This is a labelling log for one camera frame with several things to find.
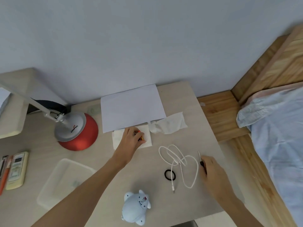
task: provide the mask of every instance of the white wall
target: white wall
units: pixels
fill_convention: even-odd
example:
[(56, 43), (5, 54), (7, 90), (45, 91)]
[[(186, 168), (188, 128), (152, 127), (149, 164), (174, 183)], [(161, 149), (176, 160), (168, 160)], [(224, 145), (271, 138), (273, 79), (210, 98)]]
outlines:
[(36, 67), (77, 103), (189, 80), (197, 96), (230, 89), (303, 0), (0, 0), (0, 73)]

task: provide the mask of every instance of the light blue plush toy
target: light blue plush toy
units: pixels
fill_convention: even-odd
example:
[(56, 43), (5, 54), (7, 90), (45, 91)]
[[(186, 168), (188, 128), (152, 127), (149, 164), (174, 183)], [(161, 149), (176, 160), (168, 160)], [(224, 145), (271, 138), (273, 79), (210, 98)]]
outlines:
[(122, 208), (122, 220), (138, 225), (145, 224), (145, 213), (151, 208), (149, 196), (142, 190), (138, 194), (128, 192), (124, 195), (124, 206)]

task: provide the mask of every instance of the wooden panel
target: wooden panel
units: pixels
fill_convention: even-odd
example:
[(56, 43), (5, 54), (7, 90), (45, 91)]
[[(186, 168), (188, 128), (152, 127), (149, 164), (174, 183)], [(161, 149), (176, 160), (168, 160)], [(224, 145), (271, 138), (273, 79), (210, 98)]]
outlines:
[(271, 61), (281, 45), (285, 42), (288, 35), (278, 37), (272, 45), (262, 54), (247, 73), (233, 87), (232, 93), (239, 101), (251, 84), (256, 80), (264, 67)]
[(272, 87), (303, 81), (298, 66), (303, 65), (303, 25), (287, 36), (279, 37), (258, 59), (252, 68), (233, 87), (232, 92), (240, 105), (249, 96)]
[(229, 144), (235, 149), (241, 162), (245, 163), (244, 167), (248, 167), (264, 199), (264, 209), (273, 226), (297, 226), (273, 185), (264, 163), (257, 155), (249, 135), (234, 138)]
[(236, 123), (240, 107), (231, 91), (203, 96), (198, 101), (205, 104), (202, 110), (218, 142), (249, 133), (246, 127), (239, 128)]

